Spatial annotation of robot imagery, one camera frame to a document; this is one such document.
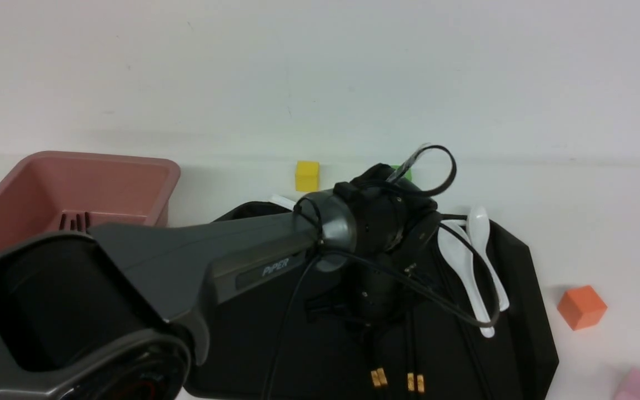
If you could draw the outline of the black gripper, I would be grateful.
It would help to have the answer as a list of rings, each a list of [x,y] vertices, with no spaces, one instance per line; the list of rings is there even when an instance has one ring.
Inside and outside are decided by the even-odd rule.
[[[378,267],[367,265],[358,256],[319,253],[313,268],[328,271],[322,264],[343,261],[336,268],[338,283],[305,299],[304,316],[309,324],[335,323],[350,334],[370,334],[389,329],[413,311],[419,293],[394,276],[391,259],[383,254],[374,259]]]

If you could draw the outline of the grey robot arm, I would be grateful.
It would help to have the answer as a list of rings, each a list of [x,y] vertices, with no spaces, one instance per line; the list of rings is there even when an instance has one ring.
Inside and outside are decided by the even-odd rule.
[[[295,268],[348,269],[375,306],[435,234],[434,196],[388,165],[291,211],[178,228],[106,223],[0,251],[0,399],[173,399],[221,304]]]

